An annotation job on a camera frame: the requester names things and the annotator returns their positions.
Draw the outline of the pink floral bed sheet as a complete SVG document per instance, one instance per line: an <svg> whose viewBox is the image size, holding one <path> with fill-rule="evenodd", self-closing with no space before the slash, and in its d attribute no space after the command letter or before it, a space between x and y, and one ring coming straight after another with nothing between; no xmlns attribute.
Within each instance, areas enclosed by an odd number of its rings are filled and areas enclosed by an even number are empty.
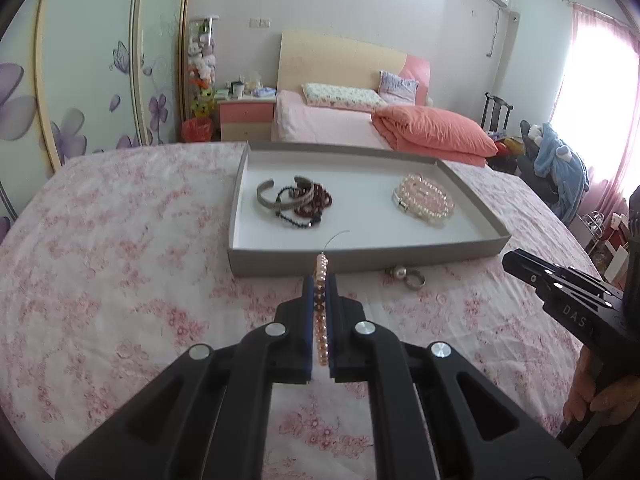
<svg viewBox="0 0 640 480"><path fill-rule="evenodd" d="M78 158L1 244L1 407L47 474L187 348L234 344L299 294L235 278L227 256L241 144ZM498 258L431 266L410 290L344 274L344 296L402 340L449 342L550 432L580 344Z"/></svg>

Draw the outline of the blue plush robe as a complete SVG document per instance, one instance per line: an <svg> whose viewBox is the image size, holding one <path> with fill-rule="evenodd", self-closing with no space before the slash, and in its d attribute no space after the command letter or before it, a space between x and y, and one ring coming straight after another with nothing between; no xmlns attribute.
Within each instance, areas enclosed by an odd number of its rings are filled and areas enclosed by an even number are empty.
<svg viewBox="0 0 640 480"><path fill-rule="evenodd" d="M558 136L550 122L541 125L534 173L537 177L552 179L558 199L551 209L563 223L572 222L590 188L588 171L579 155Z"/></svg>

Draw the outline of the wide silver cuff bangle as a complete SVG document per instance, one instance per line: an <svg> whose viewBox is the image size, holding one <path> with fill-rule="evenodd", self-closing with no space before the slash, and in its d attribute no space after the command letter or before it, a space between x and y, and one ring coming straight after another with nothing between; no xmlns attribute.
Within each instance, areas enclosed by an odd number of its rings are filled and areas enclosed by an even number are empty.
<svg viewBox="0 0 640 480"><path fill-rule="evenodd" d="M274 200L270 200L265 192L273 187L273 180L265 180L258 185L256 200L260 206L273 211L287 211L307 206L314 200L314 182L304 177L296 176L293 186L281 188Z"/></svg>

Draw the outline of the dark wooden chair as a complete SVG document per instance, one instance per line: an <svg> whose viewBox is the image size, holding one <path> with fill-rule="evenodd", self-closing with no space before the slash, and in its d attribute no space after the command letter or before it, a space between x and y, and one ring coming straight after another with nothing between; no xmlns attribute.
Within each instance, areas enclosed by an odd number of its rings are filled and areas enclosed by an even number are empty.
<svg viewBox="0 0 640 480"><path fill-rule="evenodd" d="M512 110L512 104L500 96L486 92L480 126L489 133L506 132Z"/></svg>

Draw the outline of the floral white pillow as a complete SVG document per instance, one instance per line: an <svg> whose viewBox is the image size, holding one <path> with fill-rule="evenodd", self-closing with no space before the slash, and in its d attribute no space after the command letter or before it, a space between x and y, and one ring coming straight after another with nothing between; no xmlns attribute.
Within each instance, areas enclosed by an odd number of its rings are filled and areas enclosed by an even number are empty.
<svg viewBox="0 0 640 480"><path fill-rule="evenodd" d="M386 105L386 102L372 89L305 82L302 84L302 90L306 104L312 107L371 113Z"/></svg>

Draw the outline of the clear tube of plush toys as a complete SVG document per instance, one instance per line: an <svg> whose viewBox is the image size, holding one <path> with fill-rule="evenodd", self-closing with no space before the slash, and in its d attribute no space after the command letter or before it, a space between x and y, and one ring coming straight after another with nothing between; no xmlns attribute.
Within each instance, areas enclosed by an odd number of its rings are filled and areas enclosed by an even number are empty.
<svg viewBox="0 0 640 480"><path fill-rule="evenodd" d="M189 22L186 39L186 97L189 117L210 117L214 110L217 59L215 24L217 15L194 18Z"/></svg>

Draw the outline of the grey cardboard tray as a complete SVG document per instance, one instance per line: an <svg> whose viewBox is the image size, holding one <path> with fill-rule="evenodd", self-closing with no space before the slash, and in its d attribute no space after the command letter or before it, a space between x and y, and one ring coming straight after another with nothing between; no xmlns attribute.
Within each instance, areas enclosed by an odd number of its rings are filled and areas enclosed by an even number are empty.
<svg viewBox="0 0 640 480"><path fill-rule="evenodd" d="M394 189L409 174L435 181L454 202L439 226L405 214ZM291 226L258 200L305 177L333 203L318 226ZM308 274L320 252L337 273L429 266L498 255L511 234L439 159L345 145L250 142L235 179L228 257L237 278Z"/></svg>

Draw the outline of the white mug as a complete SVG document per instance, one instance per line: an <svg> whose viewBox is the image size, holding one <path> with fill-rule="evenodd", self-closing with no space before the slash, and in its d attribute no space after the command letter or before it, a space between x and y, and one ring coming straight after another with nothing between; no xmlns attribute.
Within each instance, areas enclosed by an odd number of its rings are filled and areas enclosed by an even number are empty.
<svg viewBox="0 0 640 480"><path fill-rule="evenodd" d="M230 87L230 96L232 99L242 99L244 96L245 84L242 80L233 81Z"/></svg>

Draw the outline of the pink curtain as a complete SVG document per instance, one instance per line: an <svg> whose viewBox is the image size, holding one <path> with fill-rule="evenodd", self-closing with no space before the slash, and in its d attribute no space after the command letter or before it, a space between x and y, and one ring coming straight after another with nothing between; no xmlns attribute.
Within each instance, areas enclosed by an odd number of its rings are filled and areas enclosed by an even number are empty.
<svg viewBox="0 0 640 480"><path fill-rule="evenodd" d="M628 212L639 184L639 36L575 2L552 128L584 162L590 185L578 211Z"/></svg>

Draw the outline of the red plastic bag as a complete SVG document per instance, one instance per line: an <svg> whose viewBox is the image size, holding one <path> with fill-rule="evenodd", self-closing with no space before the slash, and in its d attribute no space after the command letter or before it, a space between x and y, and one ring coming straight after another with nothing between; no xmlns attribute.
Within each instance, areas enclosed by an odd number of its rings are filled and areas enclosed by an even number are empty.
<svg viewBox="0 0 640 480"><path fill-rule="evenodd" d="M194 117L182 123L180 136L184 143L205 143L213 139L214 131L209 117Z"/></svg>

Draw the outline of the wall power socket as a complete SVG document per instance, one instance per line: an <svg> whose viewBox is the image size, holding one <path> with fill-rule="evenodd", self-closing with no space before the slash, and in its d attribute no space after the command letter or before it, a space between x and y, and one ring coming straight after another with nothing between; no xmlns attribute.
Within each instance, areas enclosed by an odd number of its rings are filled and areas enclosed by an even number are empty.
<svg viewBox="0 0 640 480"><path fill-rule="evenodd" d="M250 28L269 28L271 25L270 18L251 18Z"/></svg>

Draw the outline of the floral sliding wardrobe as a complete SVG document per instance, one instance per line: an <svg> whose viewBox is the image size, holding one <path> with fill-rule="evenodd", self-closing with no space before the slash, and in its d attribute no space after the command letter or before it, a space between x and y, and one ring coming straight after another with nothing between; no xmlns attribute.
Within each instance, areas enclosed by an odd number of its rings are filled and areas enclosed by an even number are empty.
<svg viewBox="0 0 640 480"><path fill-rule="evenodd" d="M186 0L23 0L1 37L1 226L79 156L178 140Z"/></svg>

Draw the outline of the beige pink headboard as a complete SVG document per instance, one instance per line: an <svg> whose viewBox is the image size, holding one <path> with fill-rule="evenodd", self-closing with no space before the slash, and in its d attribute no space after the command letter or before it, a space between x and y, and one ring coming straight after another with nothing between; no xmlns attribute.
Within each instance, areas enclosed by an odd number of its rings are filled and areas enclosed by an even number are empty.
<svg viewBox="0 0 640 480"><path fill-rule="evenodd" d="M380 71L419 83L416 104L428 103L431 65L411 54L342 37L284 32L278 91L299 91L305 82L378 90Z"/></svg>

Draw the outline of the salmon folded duvet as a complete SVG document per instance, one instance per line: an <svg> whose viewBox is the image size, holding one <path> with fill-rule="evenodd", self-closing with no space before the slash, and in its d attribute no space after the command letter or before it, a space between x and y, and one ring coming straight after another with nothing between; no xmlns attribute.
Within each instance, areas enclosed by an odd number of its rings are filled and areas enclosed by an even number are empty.
<svg viewBox="0 0 640 480"><path fill-rule="evenodd" d="M387 105L371 114L371 122L395 151L477 167L498 154L495 142L477 122L449 110Z"/></svg>

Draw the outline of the purple patterned pillow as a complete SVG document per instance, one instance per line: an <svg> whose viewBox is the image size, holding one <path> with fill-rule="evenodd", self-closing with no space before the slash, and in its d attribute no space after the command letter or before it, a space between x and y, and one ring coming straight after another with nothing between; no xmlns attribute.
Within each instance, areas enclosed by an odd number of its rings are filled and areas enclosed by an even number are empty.
<svg viewBox="0 0 640 480"><path fill-rule="evenodd" d="M413 79L380 71L378 82L378 95L387 104L414 105L420 89L420 84Z"/></svg>

